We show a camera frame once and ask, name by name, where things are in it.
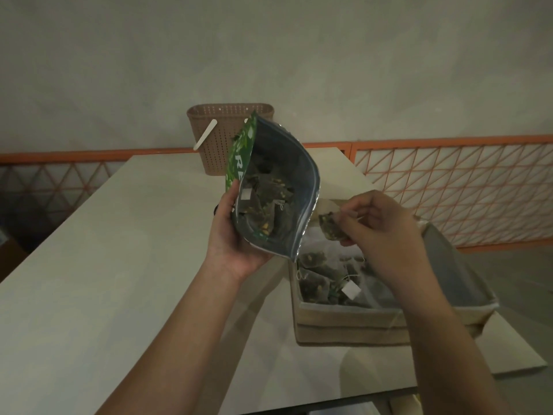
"hand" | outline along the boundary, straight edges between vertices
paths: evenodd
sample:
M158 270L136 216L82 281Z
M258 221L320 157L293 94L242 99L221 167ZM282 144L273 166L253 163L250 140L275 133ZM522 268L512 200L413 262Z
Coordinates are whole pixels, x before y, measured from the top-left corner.
M351 217L357 212L357 219ZM423 238L409 210L380 191L354 196L335 215L336 223L357 244L382 281L394 292L409 289L420 277L433 278Z
M239 183L235 180L219 201L211 223L204 265L211 271L229 273L241 283L272 255L247 243L232 225L231 212L238 190Z

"green pouch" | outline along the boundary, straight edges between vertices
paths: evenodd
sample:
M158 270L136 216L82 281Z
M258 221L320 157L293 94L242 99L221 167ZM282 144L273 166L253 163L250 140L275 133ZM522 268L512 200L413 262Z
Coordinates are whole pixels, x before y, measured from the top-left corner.
M252 157L253 144L255 142L255 130L257 129L257 113L252 115L242 130L234 137L231 151L228 154L227 175L225 177L225 190L232 185L235 179L242 180Z
M319 197L319 170L281 125L253 112L234 138L225 188L240 181L232 221L253 246L296 260Z

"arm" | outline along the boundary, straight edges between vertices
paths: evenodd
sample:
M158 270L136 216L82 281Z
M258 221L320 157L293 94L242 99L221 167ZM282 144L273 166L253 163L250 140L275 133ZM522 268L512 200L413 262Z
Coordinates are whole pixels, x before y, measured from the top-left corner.
M342 244L360 247L404 310L424 413L510 414L442 293L411 213L378 191L352 198L342 211L336 221L351 239Z
M213 218L206 259L175 310L97 415L189 414L241 282L270 256L237 235L230 220L238 183Z

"cardboard box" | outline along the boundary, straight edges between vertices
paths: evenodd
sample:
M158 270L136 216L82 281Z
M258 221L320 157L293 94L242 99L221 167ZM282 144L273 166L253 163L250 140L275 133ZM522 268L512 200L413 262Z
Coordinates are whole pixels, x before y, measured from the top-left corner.
M4 281L25 258L25 251L0 227L0 282Z

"wire mesh panel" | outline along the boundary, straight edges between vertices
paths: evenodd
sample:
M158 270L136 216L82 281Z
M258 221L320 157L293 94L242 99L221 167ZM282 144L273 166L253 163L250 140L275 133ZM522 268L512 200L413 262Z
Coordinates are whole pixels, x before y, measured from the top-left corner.
M352 155L378 189L456 246L553 237L551 143L398 146Z

